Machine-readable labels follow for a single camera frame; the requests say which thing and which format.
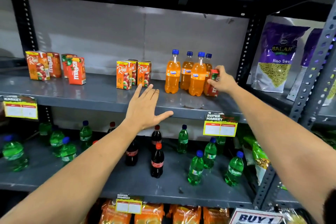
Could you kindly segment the person's right hand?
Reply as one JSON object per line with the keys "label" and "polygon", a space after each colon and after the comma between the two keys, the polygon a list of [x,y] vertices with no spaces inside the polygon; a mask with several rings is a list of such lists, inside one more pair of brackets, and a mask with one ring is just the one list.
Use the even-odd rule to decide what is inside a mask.
{"label": "person's right hand", "polygon": [[236,89],[238,89],[238,85],[235,79],[226,73],[225,67],[223,65],[216,66],[215,69],[219,70],[219,82],[220,82],[220,89],[216,89],[217,91],[232,94]]}

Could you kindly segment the person's left hand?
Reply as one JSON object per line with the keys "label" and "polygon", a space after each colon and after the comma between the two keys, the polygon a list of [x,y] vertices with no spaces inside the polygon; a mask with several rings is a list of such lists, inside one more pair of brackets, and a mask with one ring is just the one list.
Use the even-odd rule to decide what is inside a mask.
{"label": "person's left hand", "polygon": [[153,127],[155,123],[155,109],[160,91],[150,84],[143,93],[140,93],[138,100],[129,102],[125,119],[122,124],[130,126],[133,132]]}

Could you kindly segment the person's left forearm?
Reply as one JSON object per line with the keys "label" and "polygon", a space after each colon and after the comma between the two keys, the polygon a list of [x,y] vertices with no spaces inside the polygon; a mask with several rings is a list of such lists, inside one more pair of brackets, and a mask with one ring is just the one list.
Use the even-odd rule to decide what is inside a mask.
{"label": "person's left forearm", "polygon": [[79,224],[140,130],[124,121],[12,208],[0,224]]}

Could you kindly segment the person's right forearm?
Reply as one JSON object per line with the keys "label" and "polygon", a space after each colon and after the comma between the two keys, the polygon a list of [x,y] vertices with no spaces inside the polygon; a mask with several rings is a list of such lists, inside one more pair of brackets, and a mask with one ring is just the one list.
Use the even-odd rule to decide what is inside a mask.
{"label": "person's right forearm", "polygon": [[336,224],[336,150],[235,82],[235,100],[280,181],[319,224]]}

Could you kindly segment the orange soda bottle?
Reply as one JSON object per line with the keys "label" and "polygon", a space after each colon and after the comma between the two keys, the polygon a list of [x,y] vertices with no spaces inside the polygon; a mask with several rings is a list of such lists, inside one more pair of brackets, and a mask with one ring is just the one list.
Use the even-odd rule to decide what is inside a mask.
{"label": "orange soda bottle", "polygon": [[204,89],[203,89],[204,94],[206,93],[207,80],[209,79],[210,73],[211,73],[211,70],[212,70],[211,58],[212,58],[212,54],[207,53],[205,55],[205,59],[204,59],[204,62],[203,62],[206,65],[206,71],[207,71],[206,78],[205,78],[205,83],[204,83]]}
{"label": "orange soda bottle", "polygon": [[191,96],[201,96],[207,75],[207,67],[204,63],[204,52],[198,53],[198,61],[194,63],[191,69],[191,79],[188,92]]}
{"label": "orange soda bottle", "polygon": [[180,88],[183,90],[189,89],[190,80],[191,80],[191,70],[192,70],[193,65],[194,65],[193,52],[188,51],[187,57],[185,61],[183,62],[183,65],[181,68]]}
{"label": "orange soda bottle", "polygon": [[172,58],[166,66],[165,92],[175,94],[179,90],[181,63],[178,59],[179,50],[172,50]]}

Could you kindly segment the orange apple juice carton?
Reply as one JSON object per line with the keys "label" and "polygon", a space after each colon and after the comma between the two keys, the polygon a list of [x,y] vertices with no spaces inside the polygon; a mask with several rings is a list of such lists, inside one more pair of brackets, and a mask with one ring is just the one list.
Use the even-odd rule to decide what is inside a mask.
{"label": "orange apple juice carton", "polygon": [[151,61],[138,61],[137,63],[137,86],[148,87],[151,78],[152,63]]}
{"label": "orange apple juice carton", "polygon": [[131,62],[117,61],[116,62],[116,88],[129,90],[132,88],[130,81]]}
{"label": "orange apple juice carton", "polygon": [[41,51],[25,51],[29,76],[31,80],[50,80],[47,53]]}
{"label": "orange apple juice carton", "polygon": [[137,68],[138,68],[138,61],[134,59],[128,59],[126,60],[130,64],[130,76],[129,80],[132,86],[137,85]]}

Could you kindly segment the yellow price label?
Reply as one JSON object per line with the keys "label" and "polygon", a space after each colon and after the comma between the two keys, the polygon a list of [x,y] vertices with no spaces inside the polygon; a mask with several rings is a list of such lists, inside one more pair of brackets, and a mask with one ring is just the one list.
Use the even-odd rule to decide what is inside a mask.
{"label": "yellow price label", "polygon": [[204,118],[204,136],[235,137],[239,117],[218,112],[208,112]]}
{"label": "yellow price label", "polygon": [[141,214],[142,197],[131,196],[129,194],[117,194],[115,210],[121,213]]}
{"label": "yellow price label", "polygon": [[23,95],[1,95],[0,101],[6,117],[38,120],[36,98]]}

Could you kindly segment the group of green soda bottles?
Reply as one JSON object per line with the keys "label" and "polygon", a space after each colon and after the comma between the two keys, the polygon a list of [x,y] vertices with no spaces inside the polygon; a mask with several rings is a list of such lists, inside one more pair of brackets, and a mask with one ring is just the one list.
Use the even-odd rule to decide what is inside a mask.
{"label": "group of green soda bottles", "polygon": [[[102,139],[108,134],[94,134],[94,139]],[[199,184],[209,182],[207,187],[217,187],[216,181],[223,180],[220,172],[212,167],[210,170],[203,168],[202,150],[204,142],[191,141],[188,143],[187,153],[178,154],[175,150],[176,140],[164,139],[162,151],[164,153],[163,174],[160,178],[151,176],[151,151],[150,139],[135,137],[138,145],[138,161],[135,166],[125,164],[124,153],[117,165],[112,170],[106,184],[108,191],[115,193],[137,194],[142,190],[177,191]],[[30,157],[29,166],[23,171],[14,172],[6,169],[5,159],[0,159],[0,187],[8,187],[9,190],[33,191],[45,183],[55,173],[64,167],[60,158],[52,155],[46,147],[38,147],[35,143],[27,143]]]}

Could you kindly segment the red mango juice carton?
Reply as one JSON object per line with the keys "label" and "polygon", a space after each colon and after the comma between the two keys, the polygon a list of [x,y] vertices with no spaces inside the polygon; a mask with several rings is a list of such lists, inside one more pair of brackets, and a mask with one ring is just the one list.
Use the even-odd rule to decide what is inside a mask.
{"label": "red mango juice carton", "polygon": [[74,54],[62,54],[61,55],[63,75],[64,75],[64,78],[66,79],[68,79],[68,70],[67,70],[67,58],[68,57],[77,57],[77,55],[74,55]]}
{"label": "red mango juice carton", "polygon": [[61,70],[60,54],[57,52],[46,52],[46,54],[47,54],[50,77],[61,78],[62,70]]}
{"label": "red mango juice carton", "polygon": [[67,62],[67,77],[70,85],[86,84],[85,59],[83,57],[69,56]]}

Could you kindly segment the purple snack bag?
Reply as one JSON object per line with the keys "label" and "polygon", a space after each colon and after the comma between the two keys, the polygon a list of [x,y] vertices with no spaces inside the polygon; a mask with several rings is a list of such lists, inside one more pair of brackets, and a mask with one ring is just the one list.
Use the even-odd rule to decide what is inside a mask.
{"label": "purple snack bag", "polygon": [[309,27],[267,22],[261,36],[254,90],[283,93],[288,73],[295,56],[298,40]]}
{"label": "purple snack bag", "polygon": [[299,92],[299,88],[301,86],[301,83],[303,81],[303,78],[304,78],[304,75],[307,71],[307,68],[309,66],[309,63],[311,61],[311,58],[313,57],[313,53],[315,51],[315,48],[317,46],[317,43],[318,43],[318,40],[320,38],[320,35],[322,33],[322,30],[321,28],[315,28],[313,29],[307,40],[306,40],[306,43],[305,43],[305,46],[304,46],[304,51],[303,51],[303,56],[302,56],[302,59],[301,59],[301,63],[300,63],[300,67],[301,67],[301,70],[300,72],[298,73],[298,75],[296,76],[296,79],[295,79],[295,82],[287,96],[287,99],[290,100],[290,101],[295,101],[296,99],[296,96]]}

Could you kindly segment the green snack packet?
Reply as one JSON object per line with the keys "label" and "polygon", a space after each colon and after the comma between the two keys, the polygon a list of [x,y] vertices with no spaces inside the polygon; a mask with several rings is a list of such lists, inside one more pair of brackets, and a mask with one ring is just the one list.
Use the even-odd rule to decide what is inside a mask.
{"label": "green snack packet", "polygon": [[242,149],[247,161],[247,165],[254,165],[255,167],[258,185],[260,186],[263,181],[263,177],[270,165],[270,160],[253,135],[243,137]]}

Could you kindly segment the orange snack packet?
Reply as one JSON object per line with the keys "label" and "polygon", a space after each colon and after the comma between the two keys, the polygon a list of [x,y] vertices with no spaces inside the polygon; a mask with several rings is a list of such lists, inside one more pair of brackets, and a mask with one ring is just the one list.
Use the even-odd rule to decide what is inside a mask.
{"label": "orange snack packet", "polygon": [[200,224],[201,206],[171,204],[167,218],[172,218],[173,224]]}
{"label": "orange snack packet", "polygon": [[203,224],[228,224],[230,212],[228,208],[208,208],[203,206]]}
{"label": "orange snack packet", "polygon": [[130,224],[132,214],[116,211],[116,203],[107,199],[102,205],[99,224]]}
{"label": "orange snack packet", "polygon": [[134,224],[162,224],[164,215],[164,204],[146,203],[142,205],[141,214],[134,215]]}

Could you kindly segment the grey slotted metal shelf rack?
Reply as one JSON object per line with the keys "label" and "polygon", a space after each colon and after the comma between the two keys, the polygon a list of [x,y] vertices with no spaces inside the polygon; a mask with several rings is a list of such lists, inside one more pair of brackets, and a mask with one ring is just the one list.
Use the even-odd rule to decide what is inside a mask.
{"label": "grey slotted metal shelf rack", "polygon": [[336,43],[333,41],[335,37],[336,0],[330,9],[318,46],[303,76],[296,99],[291,103],[290,110],[287,111],[288,105],[282,102],[281,94],[278,96],[275,93],[264,93],[252,88],[249,90],[272,107],[284,111],[284,114],[310,132],[336,80],[336,74],[333,72],[336,69]]}

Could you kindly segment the white offer sign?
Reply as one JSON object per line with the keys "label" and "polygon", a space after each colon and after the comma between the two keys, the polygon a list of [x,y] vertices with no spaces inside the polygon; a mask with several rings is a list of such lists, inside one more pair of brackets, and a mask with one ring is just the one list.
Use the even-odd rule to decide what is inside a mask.
{"label": "white offer sign", "polygon": [[236,208],[229,224],[280,224],[283,219],[281,213]]}

